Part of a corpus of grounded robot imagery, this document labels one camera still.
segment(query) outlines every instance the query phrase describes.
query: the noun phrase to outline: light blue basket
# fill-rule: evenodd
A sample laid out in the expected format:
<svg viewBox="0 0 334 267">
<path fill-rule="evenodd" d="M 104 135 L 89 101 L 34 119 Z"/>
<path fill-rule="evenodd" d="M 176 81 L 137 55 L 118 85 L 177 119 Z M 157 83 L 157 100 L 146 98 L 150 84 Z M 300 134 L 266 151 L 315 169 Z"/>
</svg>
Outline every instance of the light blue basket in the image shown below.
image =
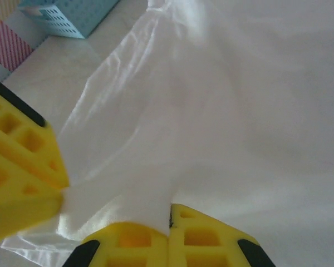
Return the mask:
<svg viewBox="0 0 334 267">
<path fill-rule="evenodd" d="M 87 38 L 119 0 L 23 0 L 18 9 L 48 34 Z"/>
</svg>

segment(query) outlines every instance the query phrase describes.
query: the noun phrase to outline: white table surface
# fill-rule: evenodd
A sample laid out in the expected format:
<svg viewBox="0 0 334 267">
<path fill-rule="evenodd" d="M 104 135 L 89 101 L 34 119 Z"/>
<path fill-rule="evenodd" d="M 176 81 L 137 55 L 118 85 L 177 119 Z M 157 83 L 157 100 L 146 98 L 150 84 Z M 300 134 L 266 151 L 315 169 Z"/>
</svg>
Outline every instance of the white table surface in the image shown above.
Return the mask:
<svg viewBox="0 0 334 267">
<path fill-rule="evenodd" d="M 84 89 L 87 78 L 119 45 L 145 12 L 147 0 L 121 0 L 86 40 L 49 37 L 4 84 L 60 129 Z M 74 88 L 74 94 L 65 94 Z M 42 107 L 45 99 L 51 105 Z M 67 113 L 61 113 L 62 105 Z M 0 249 L 0 267 L 36 266 Z"/>
</svg>

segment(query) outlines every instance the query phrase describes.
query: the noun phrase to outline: blue plastic basket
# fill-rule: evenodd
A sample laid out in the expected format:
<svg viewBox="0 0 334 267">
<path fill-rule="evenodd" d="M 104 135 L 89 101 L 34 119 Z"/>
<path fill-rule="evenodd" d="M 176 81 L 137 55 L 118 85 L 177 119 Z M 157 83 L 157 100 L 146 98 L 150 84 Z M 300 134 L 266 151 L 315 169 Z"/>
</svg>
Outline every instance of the blue plastic basket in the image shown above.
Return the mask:
<svg viewBox="0 0 334 267">
<path fill-rule="evenodd" d="M 23 0 L 18 9 L 48 34 L 86 38 L 119 0 Z"/>
</svg>

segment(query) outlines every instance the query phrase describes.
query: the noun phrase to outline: wrinkled fabric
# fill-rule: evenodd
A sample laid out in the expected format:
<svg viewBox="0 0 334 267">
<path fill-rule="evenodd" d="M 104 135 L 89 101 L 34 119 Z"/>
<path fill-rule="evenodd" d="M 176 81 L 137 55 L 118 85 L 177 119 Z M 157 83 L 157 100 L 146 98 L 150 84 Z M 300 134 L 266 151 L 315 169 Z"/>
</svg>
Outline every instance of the wrinkled fabric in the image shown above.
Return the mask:
<svg viewBox="0 0 334 267">
<path fill-rule="evenodd" d="M 117 221 L 168 234 L 171 202 L 334 266 L 334 0 L 149 0 L 58 142 L 62 213 L 2 245 L 41 266 Z"/>
</svg>

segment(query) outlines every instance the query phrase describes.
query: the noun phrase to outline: pink striped box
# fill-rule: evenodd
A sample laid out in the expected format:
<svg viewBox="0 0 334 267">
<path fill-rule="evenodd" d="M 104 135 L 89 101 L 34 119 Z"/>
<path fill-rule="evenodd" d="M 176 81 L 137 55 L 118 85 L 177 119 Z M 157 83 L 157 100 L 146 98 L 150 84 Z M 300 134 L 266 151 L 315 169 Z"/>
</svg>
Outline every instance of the pink striped box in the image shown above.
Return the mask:
<svg viewBox="0 0 334 267">
<path fill-rule="evenodd" d="M 0 0 L 0 81 L 46 38 L 46 33 L 16 9 L 19 0 Z"/>
</svg>

